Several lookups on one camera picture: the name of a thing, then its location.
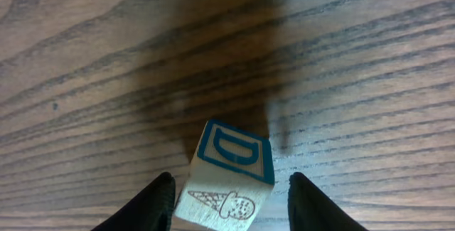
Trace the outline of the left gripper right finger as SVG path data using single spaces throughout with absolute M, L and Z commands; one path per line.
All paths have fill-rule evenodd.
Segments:
M 367 231 L 304 174 L 289 177 L 288 216 L 291 231 Z

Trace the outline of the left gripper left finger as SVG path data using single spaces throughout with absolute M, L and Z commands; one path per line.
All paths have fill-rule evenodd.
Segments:
M 175 196 L 175 179 L 163 172 L 92 231 L 169 231 Z

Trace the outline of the white block blue D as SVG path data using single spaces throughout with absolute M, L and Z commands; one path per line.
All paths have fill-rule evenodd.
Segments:
M 247 230 L 274 184 L 269 140 L 211 119 L 174 215 L 212 230 Z

